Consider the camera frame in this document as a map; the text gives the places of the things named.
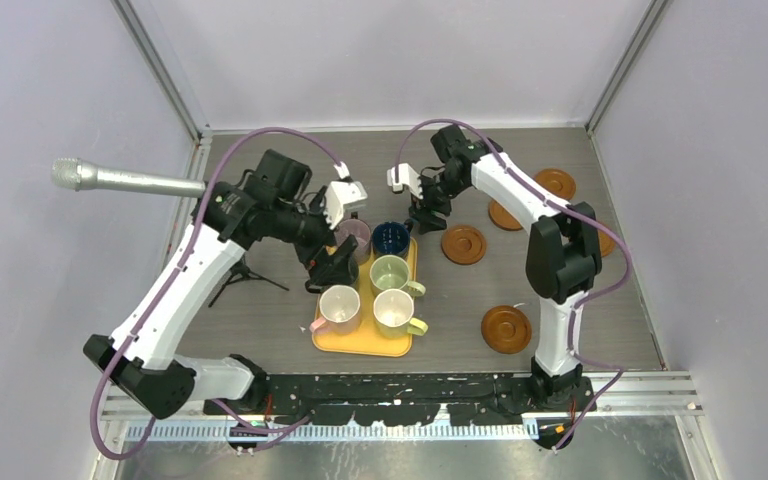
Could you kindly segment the brown wooden coaster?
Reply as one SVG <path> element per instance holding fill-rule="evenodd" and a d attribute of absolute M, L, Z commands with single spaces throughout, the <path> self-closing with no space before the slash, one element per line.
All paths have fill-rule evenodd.
<path fill-rule="evenodd" d="M 539 171 L 534 180 L 553 195 L 572 200 L 577 191 L 575 179 L 566 171 L 558 168 L 546 168 Z"/>
<path fill-rule="evenodd" d="M 499 202 L 491 200 L 488 204 L 488 216 L 491 222 L 505 231 L 520 231 L 522 225 Z"/>
<path fill-rule="evenodd" d="M 600 255 L 602 258 L 609 256 L 616 249 L 615 234 L 608 228 L 598 229 Z"/>
<path fill-rule="evenodd" d="M 489 309 L 482 318 L 480 330 L 487 346 L 501 354 L 523 351 L 530 344 L 533 334 L 526 314 L 511 305 Z"/>
<path fill-rule="evenodd" d="M 456 225 L 444 231 L 441 250 L 449 261 L 457 265 L 473 265 L 484 258 L 487 240 L 474 226 Z"/>

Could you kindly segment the navy blue mug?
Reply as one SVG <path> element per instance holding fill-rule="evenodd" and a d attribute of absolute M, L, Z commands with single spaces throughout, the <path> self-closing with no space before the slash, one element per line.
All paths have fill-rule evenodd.
<path fill-rule="evenodd" d="M 384 222 L 372 230 L 371 245 L 376 257 L 394 255 L 406 259 L 411 245 L 411 226 Z"/>

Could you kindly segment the yellow tray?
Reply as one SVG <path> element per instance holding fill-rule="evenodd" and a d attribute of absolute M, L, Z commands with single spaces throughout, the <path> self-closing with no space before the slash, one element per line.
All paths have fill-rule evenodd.
<path fill-rule="evenodd" d="M 376 260 L 372 253 L 368 260 L 359 266 L 356 290 L 360 296 L 360 323 L 350 333 L 336 333 L 320 329 L 311 334 L 313 345 L 321 351 L 332 353 L 370 355 L 397 358 L 407 354 L 413 344 L 411 335 L 389 338 L 383 335 L 373 313 L 375 299 L 369 270 Z"/>

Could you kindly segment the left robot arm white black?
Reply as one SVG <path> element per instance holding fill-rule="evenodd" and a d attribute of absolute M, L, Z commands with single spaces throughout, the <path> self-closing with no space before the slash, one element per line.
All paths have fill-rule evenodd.
<path fill-rule="evenodd" d="M 91 336 L 85 356 L 157 419 L 189 401 L 213 399 L 229 400 L 244 414 L 258 412 L 267 398 L 259 366 L 240 355 L 185 357 L 177 348 L 209 294 L 265 238 L 293 245 L 310 293 L 357 280 L 357 243 L 337 243 L 334 231 L 368 195 L 346 167 L 337 171 L 339 179 L 305 203 L 311 168 L 269 149 L 240 182 L 206 187 L 180 246 L 149 293 L 112 334 Z"/>

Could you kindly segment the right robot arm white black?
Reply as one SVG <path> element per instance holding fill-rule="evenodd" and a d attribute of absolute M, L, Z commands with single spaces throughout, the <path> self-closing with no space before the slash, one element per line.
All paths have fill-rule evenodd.
<path fill-rule="evenodd" d="M 440 166 L 422 174 L 398 161 L 387 184 L 395 193 L 410 192 L 409 221 L 421 234 L 445 229 L 452 200 L 468 188 L 487 194 L 527 228 L 525 273 L 540 298 L 540 320 L 525 392 L 534 407 L 569 406 L 584 387 L 578 321 L 602 270 L 595 212 L 549 193 L 486 135 L 468 139 L 468 125 L 441 125 L 431 138 Z"/>

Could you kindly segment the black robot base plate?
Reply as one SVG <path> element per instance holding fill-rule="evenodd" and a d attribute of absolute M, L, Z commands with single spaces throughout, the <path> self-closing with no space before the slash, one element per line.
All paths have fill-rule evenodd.
<path fill-rule="evenodd" d="M 240 416 L 283 425 L 306 418 L 318 426 L 426 426 L 445 414 L 451 425 L 467 427 L 519 424 L 525 413 L 570 419 L 594 392 L 587 377 L 545 396 L 527 374 L 270 374 L 226 404 Z"/>

